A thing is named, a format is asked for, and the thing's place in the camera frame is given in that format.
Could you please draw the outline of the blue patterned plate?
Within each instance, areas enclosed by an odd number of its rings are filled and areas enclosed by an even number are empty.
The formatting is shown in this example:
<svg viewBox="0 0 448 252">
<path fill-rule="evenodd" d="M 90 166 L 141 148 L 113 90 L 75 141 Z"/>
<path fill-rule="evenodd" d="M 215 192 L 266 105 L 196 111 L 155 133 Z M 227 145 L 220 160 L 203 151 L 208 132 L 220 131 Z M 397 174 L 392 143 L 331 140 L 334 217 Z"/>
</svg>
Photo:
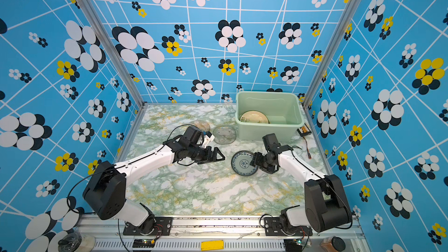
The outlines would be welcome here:
<svg viewBox="0 0 448 252">
<path fill-rule="evenodd" d="M 259 167 L 252 166 L 251 162 L 254 159 L 254 154 L 248 150 L 241 150 L 235 153 L 231 160 L 231 167 L 235 173 L 240 176 L 252 176 L 254 175 Z"/>
</svg>

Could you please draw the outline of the greenish clear glass plate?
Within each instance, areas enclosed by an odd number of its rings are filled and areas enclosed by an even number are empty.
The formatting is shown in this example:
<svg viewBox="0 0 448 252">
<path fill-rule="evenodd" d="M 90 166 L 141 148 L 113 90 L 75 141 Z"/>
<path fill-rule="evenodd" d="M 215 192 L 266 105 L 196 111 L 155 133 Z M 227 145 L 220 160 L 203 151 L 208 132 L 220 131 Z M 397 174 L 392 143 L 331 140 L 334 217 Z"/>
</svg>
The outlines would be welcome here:
<svg viewBox="0 0 448 252">
<path fill-rule="evenodd" d="M 220 124 L 212 130 L 214 142 L 219 145 L 231 144 L 236 140 L 236 129 L 232 125 Z"/>
</svg>

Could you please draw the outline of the beige bamboo pattern plate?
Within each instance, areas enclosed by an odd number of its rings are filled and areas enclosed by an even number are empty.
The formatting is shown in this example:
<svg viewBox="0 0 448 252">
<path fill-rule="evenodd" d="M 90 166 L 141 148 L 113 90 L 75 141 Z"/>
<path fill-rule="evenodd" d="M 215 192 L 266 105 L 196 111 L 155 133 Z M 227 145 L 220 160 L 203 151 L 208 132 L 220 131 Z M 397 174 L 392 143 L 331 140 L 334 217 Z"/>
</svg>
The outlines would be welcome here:
<svg viewBox="0 0 448 252">
<path fill-rule="evenodd" d="M 270 123 L 268 117 L 265 114 L 263 114 L 262 112 L 254 111 L 254 110 L 243 113 L 240 116 L 239 121 L 241 121 L 243 123 L 256 123 L 256 124 L 269 124 Z"/>
</svg>

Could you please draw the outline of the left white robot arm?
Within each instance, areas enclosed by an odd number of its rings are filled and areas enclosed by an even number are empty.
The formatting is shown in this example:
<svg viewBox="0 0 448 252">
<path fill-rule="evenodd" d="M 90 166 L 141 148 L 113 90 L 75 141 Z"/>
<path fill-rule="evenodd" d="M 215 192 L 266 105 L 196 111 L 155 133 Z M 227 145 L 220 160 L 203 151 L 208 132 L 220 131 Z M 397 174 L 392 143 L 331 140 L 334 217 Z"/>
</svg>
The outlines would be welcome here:
<svg viewBox="0 0 448 252">
<path fill-rule="evenodd" d="M 127 199 L 127 188 L 150 172 L 184 159 L 198 165 L 225 160 L 219 148 L 209 145 L 214 140 L 210 132 L 204 133 L 193 125 L 186 128 L 182 135 L 169 137 L 134 159 L 115 164 L 102 162 L 89 176 L 82 195 L 93 212 L 101 220 L 121 220 L 141 235 L 152 233 L 156 226 L 154 214 L 147 206 Z"/>
</svg>

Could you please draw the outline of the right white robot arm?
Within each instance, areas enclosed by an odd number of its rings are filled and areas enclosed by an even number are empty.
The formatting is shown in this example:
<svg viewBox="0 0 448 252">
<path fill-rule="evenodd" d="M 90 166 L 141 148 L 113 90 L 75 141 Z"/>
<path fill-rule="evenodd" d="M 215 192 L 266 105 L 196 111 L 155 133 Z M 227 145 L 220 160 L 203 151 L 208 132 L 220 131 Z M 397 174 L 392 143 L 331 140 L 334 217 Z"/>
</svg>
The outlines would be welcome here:
<svg viewBox="0 0 448 252">
<path fill-rule="evenodd" d="M 295 156 L 293 147 L 281 145 L 275 134 L 264 136 L 262 141 L 267 153 L 256 152 L 251 165 L 268 174 L 283 169 L 303 184 L 304 206 L 286 208 L 279 216 L 286 235 L 295 234 L 303 226 L 316 232 L 345 229 L 346 224 L 351 228 L 353 217 L 338 176 L 326 175 Z"/>
</svg>

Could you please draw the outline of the light green plastic bin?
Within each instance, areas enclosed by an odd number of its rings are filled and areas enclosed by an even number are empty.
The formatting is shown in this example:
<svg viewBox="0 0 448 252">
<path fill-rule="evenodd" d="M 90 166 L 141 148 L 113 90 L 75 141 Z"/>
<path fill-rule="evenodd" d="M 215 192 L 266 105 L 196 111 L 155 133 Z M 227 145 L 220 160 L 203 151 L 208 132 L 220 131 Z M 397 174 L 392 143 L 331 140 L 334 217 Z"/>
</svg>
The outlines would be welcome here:
<svg viewBox="0 0 448 252">
<path fill-rule="evenodd" d="M 239 121 L 243 113 L 252 110 L 265 114 L 269 124 Z M 274 133 L 282 143 L 290 141 L 298 128 L 305 125 L 298 97 L 285 92 L 239 92 L 236 95 L 235 121 L 240 140 L 259 141 L 263 136 Z"/>
</svg>

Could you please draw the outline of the brownish clear glass plate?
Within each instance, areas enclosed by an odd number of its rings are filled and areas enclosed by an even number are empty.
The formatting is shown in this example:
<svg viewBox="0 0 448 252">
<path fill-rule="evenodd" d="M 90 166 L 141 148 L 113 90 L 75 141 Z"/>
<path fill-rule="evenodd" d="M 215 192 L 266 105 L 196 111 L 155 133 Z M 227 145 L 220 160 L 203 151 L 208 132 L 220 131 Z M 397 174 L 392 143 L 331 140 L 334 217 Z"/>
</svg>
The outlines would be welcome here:
<svg viewBox="0 0 448 252">
<path fill-rule="evenodd" d="M 200 129 L 203 133 L 210 132 L 211 129 L 210 124 L 202 120 L 194 120 L 190 124 Z"/>
</svg>

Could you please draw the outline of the small black orange device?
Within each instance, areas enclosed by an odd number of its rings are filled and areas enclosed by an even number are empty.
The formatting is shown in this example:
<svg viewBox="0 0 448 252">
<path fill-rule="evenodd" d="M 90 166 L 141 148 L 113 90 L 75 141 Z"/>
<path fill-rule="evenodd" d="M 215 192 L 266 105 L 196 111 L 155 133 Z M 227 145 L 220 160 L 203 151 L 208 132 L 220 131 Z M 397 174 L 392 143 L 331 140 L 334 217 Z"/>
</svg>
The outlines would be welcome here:
<svg viewBox="0 0 448 252">
<path fill-rule="evenodd" d="M 298 128 L 297 131 L 301 137 L 305 137 L 312 134 L 312 132 L 307 126 L 302 126 L 301 128 Z"/>
</svg>

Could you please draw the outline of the brown jar black lid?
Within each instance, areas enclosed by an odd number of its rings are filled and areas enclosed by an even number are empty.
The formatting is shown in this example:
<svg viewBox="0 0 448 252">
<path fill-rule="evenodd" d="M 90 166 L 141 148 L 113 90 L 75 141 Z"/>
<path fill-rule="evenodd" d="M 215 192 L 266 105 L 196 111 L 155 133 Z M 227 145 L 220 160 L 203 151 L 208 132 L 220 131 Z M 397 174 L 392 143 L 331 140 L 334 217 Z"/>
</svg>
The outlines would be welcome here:
<svg viewBox="0 0 448 252">
<path fill-rule="evenodd" d="M 345 241 L 338 236 L 323 239 L 320 246 L 327 252 L 343 252 L 347 248 Z"/>
</svg>

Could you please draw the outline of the clear glass lid jar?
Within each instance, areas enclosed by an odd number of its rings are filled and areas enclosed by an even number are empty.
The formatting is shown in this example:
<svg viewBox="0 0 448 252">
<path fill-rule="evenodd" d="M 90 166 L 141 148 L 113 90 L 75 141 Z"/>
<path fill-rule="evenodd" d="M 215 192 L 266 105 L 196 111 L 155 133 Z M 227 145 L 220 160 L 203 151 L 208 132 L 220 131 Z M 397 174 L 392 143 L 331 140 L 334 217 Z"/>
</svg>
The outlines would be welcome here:
<svg viewBox="0 0 448 252">
<path fill-rule="evenodd" d="M 91 252 L 96 239 L 83 233 L 70 233 L 58 241 L 59 252 Z"/>
</svg>

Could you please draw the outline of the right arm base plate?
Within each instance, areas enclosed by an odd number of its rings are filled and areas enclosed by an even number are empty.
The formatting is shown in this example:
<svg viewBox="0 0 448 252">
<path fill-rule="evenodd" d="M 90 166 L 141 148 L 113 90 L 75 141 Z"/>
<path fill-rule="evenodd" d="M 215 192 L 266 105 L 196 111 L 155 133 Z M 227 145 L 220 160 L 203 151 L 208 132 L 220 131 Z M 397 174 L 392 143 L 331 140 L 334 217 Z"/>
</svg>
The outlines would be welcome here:
<svg viewBox="0 0 448 252">
<path fill-rule="evenodd" d="M 299 238 L 313 236 L 313 231 L 308 226 L 297 226 L 293 227 L 292 229 L 284 228 L 279 217 L 272 217 L 270 215 L 267 215 L 262 217 L 259 223 L 265 230 L 266 236 L 290 236 Z"/>
</svg>

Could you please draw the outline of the aluminium front rail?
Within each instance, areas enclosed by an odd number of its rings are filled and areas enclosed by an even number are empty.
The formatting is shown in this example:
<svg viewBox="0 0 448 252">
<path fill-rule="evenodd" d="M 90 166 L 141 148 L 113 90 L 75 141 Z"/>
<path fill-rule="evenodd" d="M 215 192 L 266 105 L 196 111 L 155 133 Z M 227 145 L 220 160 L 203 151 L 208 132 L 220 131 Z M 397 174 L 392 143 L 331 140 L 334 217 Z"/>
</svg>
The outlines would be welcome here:
<svg viewBox="0 0 448 252">
<path fill-rule="evenodd" d="M 125 226 L 117 220 L 83 217 L 78 232 L 96 239 L 96 252 L 199 252 L 202 242 L 223 240 L 224 252 L 322 252 L 323 239 L 342 238 L 348 252 L 368 252 L 370 248 L 358 221 L 350 230 L 331 229 L 313 232 L 306 238 L 266 236 L 257 215 L 181 215 L 174 216 L 169 236 L 151 244 L 150 236 L 125 236 Z"/>
</svg>

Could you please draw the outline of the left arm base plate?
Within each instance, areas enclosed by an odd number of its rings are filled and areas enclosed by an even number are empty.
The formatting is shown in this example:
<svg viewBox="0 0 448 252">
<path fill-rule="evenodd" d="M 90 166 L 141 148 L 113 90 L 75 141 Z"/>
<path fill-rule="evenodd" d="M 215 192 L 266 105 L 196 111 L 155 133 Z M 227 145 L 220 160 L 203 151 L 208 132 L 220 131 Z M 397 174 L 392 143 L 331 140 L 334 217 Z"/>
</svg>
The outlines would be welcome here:
<svg viewBox="0 0 448 252">
<path fill-rule="evenodd" d="M 172 228 L 172 217 L 150 217 L 140 226 L 125 223 L 125 236 L 169 236 Z"/>
</svg>

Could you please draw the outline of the yellow tag on rail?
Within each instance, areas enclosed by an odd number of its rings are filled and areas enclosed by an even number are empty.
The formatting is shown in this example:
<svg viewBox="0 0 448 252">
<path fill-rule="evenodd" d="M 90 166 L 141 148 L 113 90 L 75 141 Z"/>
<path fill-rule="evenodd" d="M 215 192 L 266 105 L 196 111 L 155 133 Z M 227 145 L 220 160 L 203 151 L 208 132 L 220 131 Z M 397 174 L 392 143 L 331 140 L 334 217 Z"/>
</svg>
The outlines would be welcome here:
<svg viewBox="0 0 448 252">
<path fill-rule="evenodd" d="M 223 250 L 225 248 L 223 240 L 211 240 L 203 241 L 201 243 L 200 249 L 202 252 L 212 251 L 212 250 Z"/>
</svg>

